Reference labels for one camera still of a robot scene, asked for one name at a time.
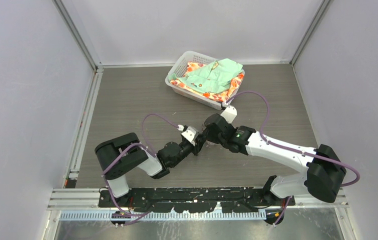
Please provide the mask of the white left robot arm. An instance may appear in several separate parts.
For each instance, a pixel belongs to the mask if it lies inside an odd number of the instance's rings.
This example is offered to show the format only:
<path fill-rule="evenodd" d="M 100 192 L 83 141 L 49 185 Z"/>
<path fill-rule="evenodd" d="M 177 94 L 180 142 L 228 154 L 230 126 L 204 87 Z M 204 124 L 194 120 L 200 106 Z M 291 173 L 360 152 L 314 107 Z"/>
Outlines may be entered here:
<path fill-rule="evenodd" d="M 188 155 L 198 155 L 205 142 L 206 137 L 202 133 L 196 133 L 193 141 L 182 134 L 180 143 L 168 142 L 156 154 L 152 154 L 131 132 L 99 144 L 95 155 L 110 190 L 111 201 L 118 207 L 129 203 L 130 188 L 126 173 L 132 169 L 139 168 L 153 179 L 162 178 Z"/>

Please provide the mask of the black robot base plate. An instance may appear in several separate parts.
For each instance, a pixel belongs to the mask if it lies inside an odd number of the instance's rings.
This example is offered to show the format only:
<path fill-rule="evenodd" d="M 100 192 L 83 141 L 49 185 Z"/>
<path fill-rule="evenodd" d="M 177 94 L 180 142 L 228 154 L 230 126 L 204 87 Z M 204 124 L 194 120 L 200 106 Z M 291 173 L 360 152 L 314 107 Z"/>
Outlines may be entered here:
<path fill-rule="evenodd" d="M 293 206 L 292 197 L 277 198 L 262 188 L 255 187 L 135 187 L 121 197 L 113 198 L 107 188 L 99 189 L 100 208 L 119 206 L 133 215 L 145 213 L 190 214 L 211 213 L 221 209 L 223 213 L 253 213 L 260 209 L 285 205 Z"/>

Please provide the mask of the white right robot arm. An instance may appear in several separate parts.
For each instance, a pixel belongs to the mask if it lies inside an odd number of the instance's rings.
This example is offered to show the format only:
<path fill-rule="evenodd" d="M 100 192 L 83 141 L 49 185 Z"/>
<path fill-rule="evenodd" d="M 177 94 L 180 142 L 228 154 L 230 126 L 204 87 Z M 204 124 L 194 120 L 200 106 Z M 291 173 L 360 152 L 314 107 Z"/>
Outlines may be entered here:
<path fill-rule="evenodd" d="M 279 141 L 247 126 L 234 127 L 215 113 L 204 122 L 209 142 L 220 144 L 232 153 L 261 157 L 297 171 L 288 176 L 272 175 L 262 188 L 262 198 L 268 205 L 294 195 L 309 194 L 316 199 L 333 203 L 346 175 L 345 167 L 323 160 L 338 157 L 331 147 L 301 147 Z"/>

